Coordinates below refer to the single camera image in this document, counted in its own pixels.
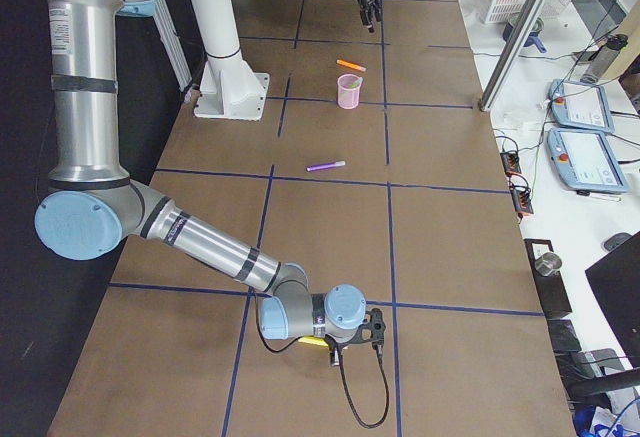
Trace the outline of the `yellow highlighter pen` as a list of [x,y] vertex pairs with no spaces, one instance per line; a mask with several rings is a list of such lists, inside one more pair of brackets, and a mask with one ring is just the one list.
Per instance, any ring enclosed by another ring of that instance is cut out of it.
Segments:
[[310,337],[310,336],[300,337],[298,339],[298,342],[303,344],[308,344],[308,345],[314,345],[314,346],[322,346],[322,347],[327,346],[326,341],[318,337]]

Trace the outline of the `orange highlighter pen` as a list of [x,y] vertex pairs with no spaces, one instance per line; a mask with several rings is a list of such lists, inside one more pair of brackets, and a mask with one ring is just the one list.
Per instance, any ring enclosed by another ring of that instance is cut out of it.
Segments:
[[344,67],[344,68],[348,68],[350,70],[354,70],[357,72],[366,72],[367,68],[365,66],[359,65],[357,63],[354,62],[350,62],[350,61],[346,61],[343,59],[336,59],[336,64]]

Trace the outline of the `pink mesh pen holder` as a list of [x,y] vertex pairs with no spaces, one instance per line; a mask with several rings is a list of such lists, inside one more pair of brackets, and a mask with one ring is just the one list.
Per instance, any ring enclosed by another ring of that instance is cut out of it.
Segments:
[[359,105],[361,86],[357,89],[347,89],[347,85],[357,77],[359,76],[354,74],[343,74],[337,79],[337,104],[340,108],[351,110]]

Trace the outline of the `purple highlighter pen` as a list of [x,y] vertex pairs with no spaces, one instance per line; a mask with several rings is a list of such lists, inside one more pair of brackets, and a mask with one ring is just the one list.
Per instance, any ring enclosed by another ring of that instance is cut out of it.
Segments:
[[319,172],[319,171],[324,171],[324,170],[330,170],[330,169],[344,167],[345,165],[346,165],[346,161],[339,160],[339,161],[333,161],[333,162],[326,162],[326,163],[310,165],[310,166],[306,167],[306,171],[307,172]]

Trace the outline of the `upper teach pendant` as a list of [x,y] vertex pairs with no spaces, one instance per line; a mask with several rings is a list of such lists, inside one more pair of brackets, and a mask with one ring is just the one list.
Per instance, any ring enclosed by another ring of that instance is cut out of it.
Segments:
[[601,85],[554,79],[549,86],[551,114],[563,127],[614,132],[606,91]]

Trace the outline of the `teach pendant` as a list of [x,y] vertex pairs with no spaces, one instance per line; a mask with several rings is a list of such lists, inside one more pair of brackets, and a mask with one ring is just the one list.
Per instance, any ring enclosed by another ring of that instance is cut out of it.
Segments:
[[547,146],[558,176],[569,189],[617,195],[629,190],[603,132],[552,128]]
[[606,91],[601,85],[554,79],[549,86],[551,114],[563,127],[614,132]]

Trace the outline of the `lower teach pendant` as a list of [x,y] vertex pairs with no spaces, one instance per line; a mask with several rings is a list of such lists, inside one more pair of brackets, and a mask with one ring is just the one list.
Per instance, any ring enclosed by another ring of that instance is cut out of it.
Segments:
[[558,176],[569,189],[617,195],[629,190],[603,132],[552,128],[547,146]]

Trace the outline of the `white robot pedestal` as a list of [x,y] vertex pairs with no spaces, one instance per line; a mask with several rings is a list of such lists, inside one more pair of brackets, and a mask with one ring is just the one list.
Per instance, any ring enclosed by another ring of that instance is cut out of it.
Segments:
[[199,118],[258,121],[270,76],[244,60],[231,0],[191,0],[206,64],[194,113]]

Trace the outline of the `aluminium frame post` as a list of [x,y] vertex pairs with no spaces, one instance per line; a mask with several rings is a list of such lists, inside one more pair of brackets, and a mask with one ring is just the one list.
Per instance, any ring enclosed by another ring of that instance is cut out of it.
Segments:
[[546,0],[526,0],[524,2],[519,17],[479,100],[479,109],[482,112],[489,112],[495,104],[545,2]]

